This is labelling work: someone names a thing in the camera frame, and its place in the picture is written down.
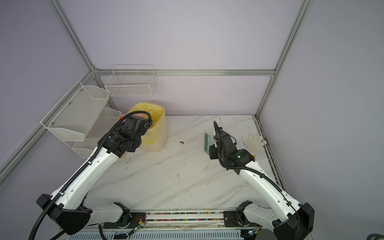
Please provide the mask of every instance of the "white glove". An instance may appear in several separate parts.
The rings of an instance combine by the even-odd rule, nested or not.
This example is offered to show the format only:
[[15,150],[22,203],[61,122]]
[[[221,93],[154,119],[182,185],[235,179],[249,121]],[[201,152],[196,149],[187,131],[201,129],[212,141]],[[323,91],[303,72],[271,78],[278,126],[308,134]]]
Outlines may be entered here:
[[249,132],[248,139],[246,136],[242,136],[242,139],[247,151],[254,157],[256,152],[266,144],[266,141],[263,141],[263,136],[260,136],[258,133],[253,134],[253,132]]

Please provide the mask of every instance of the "green brush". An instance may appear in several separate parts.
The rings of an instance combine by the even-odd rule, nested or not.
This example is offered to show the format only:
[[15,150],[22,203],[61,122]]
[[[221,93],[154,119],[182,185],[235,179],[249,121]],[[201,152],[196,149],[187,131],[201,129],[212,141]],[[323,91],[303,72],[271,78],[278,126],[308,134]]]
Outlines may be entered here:
[[204,151],[209,155],[209,146],[214,145],[212,137],[208,134],[204,134]]

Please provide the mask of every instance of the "wire mesh basket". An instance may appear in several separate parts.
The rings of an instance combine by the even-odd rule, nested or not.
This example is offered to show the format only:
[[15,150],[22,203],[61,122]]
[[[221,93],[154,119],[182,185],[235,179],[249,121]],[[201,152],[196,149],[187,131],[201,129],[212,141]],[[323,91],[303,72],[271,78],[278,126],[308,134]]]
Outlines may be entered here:
[[112,97],[152,96],[156,86],[153,65],[111,65],[105,89]]
[[97,146],[97,142],[119,120],[120,114],[120,111],[111,108],[103,108],[85,140],[75,142],[71,148],[82,158],[88,158]]
[[83,86],[50,121],[41,124],[62,141],[84,141],[109,99],[109,91],[96,86]]

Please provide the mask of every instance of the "white marble table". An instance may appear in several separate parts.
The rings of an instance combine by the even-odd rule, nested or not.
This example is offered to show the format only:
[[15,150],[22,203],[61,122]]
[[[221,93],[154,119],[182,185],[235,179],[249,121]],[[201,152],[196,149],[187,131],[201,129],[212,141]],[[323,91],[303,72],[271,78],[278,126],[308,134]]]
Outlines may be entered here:
[[[132,210],[235,208],[245,200],[268,206],[245,179],[204,151],[204,133],[213,136],[213,121],[237,139],[238,149],[245,148],[241,136],[257,132],[251,115],[167,116],[166,121],[164,148],[137,149],[119,159],[94,184],[86,203],[121,202]],[[264,150],[256,160],[273,179]]]

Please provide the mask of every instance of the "trash bin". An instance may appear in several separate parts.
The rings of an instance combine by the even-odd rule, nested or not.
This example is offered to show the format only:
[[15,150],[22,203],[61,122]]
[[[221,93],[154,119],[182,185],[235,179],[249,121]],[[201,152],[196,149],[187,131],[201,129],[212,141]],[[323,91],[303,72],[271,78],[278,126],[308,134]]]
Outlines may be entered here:
[[141,102],[131,108],[128,113],[139,110],[148,112],[153,120],[153,125],[145,135],[141,136],[140,147],[152,152],[158,152],[164,147],[168,139],[165,110],[162,106],[155,103]]

